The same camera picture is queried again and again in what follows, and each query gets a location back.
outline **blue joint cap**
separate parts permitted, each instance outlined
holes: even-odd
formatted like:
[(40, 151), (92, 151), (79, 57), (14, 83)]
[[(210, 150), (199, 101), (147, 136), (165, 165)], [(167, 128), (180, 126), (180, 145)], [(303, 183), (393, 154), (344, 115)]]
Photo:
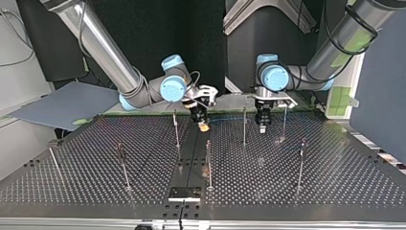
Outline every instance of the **blue joint cap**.
[(185, 97), (187, 85), (179, 76), (170, 76), (161, 83), (161, 96), (170, 103), (177, 103)]
[(283, 90), (289, 84), (289, 74), (280, 65), (266, 67), (260, 78), (263, 86), (274, 92)]
[(162, 61), (161, 66), (164, 71), (167, 71), (170, 68), (175, 67), (176, 65), (180, 65), (180, 64), (184, 64), (184, 63), (185, 62), (183, 61), (183, 59), (180, 56), (172, 55), (172, 56), (165, 58)]
[(318, 89), (317, 91), (326, 91), (326, 90), (329, 90), (329, 89), (332, 87), (333, 84), (334, 84), (334, 79), (329, 80), (329, 81), (325, 84), (325, 86), (323, 86), (323, 88)]
[(131, 110), (136, 110), (137, 108), (133, 107), (131, 104), (129, 104), (129, 102), (126, 100), (126, 98), (123, 96), (123, 94), (120, 94), (119, 96), (119, 101), (122, 104), (122, 107), (127, 110), (127, 111), (131, 111)]
[(264, 62), (277, 61), (277, 60), (278, 60), (278, 55), (264, 54), (264, 55), (259, 55), (257, 57), (257, 64), (263, 64)]

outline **robotic arm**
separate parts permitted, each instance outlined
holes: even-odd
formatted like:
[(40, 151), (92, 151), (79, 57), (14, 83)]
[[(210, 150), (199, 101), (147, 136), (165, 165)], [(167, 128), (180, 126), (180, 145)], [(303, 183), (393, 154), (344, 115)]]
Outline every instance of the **robotic arm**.
[[(147, 83), (144, 76), (131, 66), (110, 37), (98, 17), (81, 0), (41, 0), (79, 39), (107, 76), (117, 85), (121, 102), (127, 109), (157, 103), (182, 101), (199, 123), (207, 127), (207, 108), (215, 104), (217, 90), (197, 86), (182, 58), (166, 58), (165, 75)], [(325, 20), (327, 20), (325, 1)], [(363, 54), (376, 39), (385, 21), (397, 10), (406, 8), (405, 0), (357, 0), (346, 7), (347, 14), (331, 32), (326, 23), (328, 40), (307, 66), (286, 66), (277, 55), (265, 54), (257, 59), (255, 95), (258, 114), (256, 122), (264, 132), (271, 124), (270, 110), (276, 105), (295, 106), (284, 90), (328, 90), (333, 80), (350, 63), (353, 56)]]
[(147, 82), (145, 77), (125, 58), (92, 9), (82, 0), (40, 0), (45, 8), (56, 13), (78, 38), (89, 55), (114, 82), (120, 92), (120, 102), (127, 110), (145, 107), (166, 100), (182, 101), (199, 123), (208, 130), (207, 108), (215, 105), (217, 90), (196, 85), (184, 61), (178, 55), (164, 59), (163, 77)]
[(261, 132), (271, 124), (270, 108), (280, 101), (283, 90), (329, 90), (351, 59), (368, 50), (384, 22), (405, 8), (404, 0), (357, 0), (346, 7), (347, 14), (332, 32), (325, 23), (328, 40), (307, 66), (286, 66), (273, 54), (258, 56), (255, 98)]

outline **vertical metal pin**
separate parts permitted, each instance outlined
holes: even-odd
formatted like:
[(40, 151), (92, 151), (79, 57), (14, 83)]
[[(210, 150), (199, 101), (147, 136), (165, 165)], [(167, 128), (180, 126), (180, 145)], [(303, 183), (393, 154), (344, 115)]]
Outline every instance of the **vertical metal pin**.
[(117, 158), (119, 159), (120, 165), (123, 167), (123, 172), (124, 172), (124, 177), (125, 177), (125, 183), (126, 183), (126, 189), (128, 191), (131, 191), (131, 185), (129, 184), (129, 179), (128, 179), (128, 173), (125, 167), (125, 152), (124, 152), (124, 144), (123, 142), (119, 142), (117, 144)]
[(56, 166), (57, 172), (59, 173), (60, 179), (62, 180), (62, 183), (64, 184), (63, 176), (62, 176), (62, 171), (60, 170), (59, 164), (57, 163), (54, 150), (52, 149), (52, 147), (49, 147), (48, 150), (49, 150), (50, 153), (51, 153), (52, 159), (53, 159), (54, 164), (55, 164), (55, 166)]
[(283, 130), (282, 130), (282, 138), (281, 142), (283, 142), (286, 139), (286, 118), (287, 118), (287, 109), (288, 107), (284, 108), (284, 113), (283, 113)]
[(298, 178), (298, 189), (297, 189), (297, 195), (299, 195), (299, 192), (301, 190), (301, 184), (302, 184), (302, 175), (303, 175), (303, 169), (304, 169), (304, 162), (305, 162), (305, 156), (307, 155), (307, 142), (306, 139), (304, 138), (301, 143), (301, 148), (299, 150), (299, 154), (301, 156), (301, 167), (299, 169), (299, 178)]
[(57, 161), (56, 161), (56, 157), (55, 157), (55, 154), (54, 154), (54, 150), (53, 150), (51, 147), (49, 147), (48, 150), (49, 150), (50, 153), (51, 153), (51, 156), (52, 156), (52, 159), (53, 159), (53, 161), (54, 161), (54, 164), (55, 164), (56, 168), (60, 171), (59, 164), (58, 164)]
[(212, 184), (212, 143), (210, 140), (207, 141), (206, 144), (206, 161), (207, 165), (209, 167), (209, 191), (212, 191), (214, 189), (213, 184)]
[(176, 109), (173, 112), (173, 125), (175, 126), (175, 132), (176, 132), (176, 147), (180, 149), (180, 144), (179, 144), (179, 131), (178, 131), (178, 125), (176, 121)]
[(247, 108), (244, 107), (244, 140), (242, 145), (245, 147), (247, 145)]

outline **white wall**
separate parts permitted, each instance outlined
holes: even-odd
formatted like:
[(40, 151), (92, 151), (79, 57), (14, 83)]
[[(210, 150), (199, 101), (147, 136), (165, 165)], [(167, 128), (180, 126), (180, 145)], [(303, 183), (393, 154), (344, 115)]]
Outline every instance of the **white wall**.
[[(15, 0), (1, 0), (0, 8), (19, 14)], [(24, 37), (18, 21), (11, 18), (11, 23)], [(24, 59), (30, 53), (0, 17), (0, 65)], [(50, 92), (35, 56), (18, 65), (0, 67), (0, 111)]]
[[(0, 8), (19, 14), (15, 0), (0, 0)], [(12, 17), (10, 20), (25, 37), (20, 23)], [(0, 17), (0, 65), (19, 61), (30, 53)], [(39, 155), (56, 138), (50, 127), (2, 117), (50, 92), (36, 56), (21, 64), (0, 67), (0, 180)]]

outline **perforated metal table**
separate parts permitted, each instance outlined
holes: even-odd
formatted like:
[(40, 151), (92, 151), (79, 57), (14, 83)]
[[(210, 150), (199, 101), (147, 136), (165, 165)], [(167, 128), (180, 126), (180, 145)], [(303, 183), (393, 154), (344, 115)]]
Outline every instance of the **perforated metal table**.
[[(178, 150), (171, 116), (98, 117), (54, 148), (60, 172), (46, 151), (0, 182), (0, 224), (36, 218), (183, 226), (204, 221), (234, 229), (279, 221), (324, 222), (325, 228), (337, 221), (354, 228), (346, 224), (406, 226), (406, 177), (323, 114), (289, 113), (283, 141), (282, 114), (273, 115), (266, 134), (259, 134), (249, 114), (246, 147), (242, 114), (211, 119), (211, 131), (200, 133), (189, 117), (178, 116)], [(308, 155), (298, 191), (303, 138)], [(212, 191), (207, 190), (208, 140)], [(120, 141), (128, 155), (131, 192), (116, 156)], [(170, 202), (170, 190), (179, 187), (198, 188), (200, 201)]]

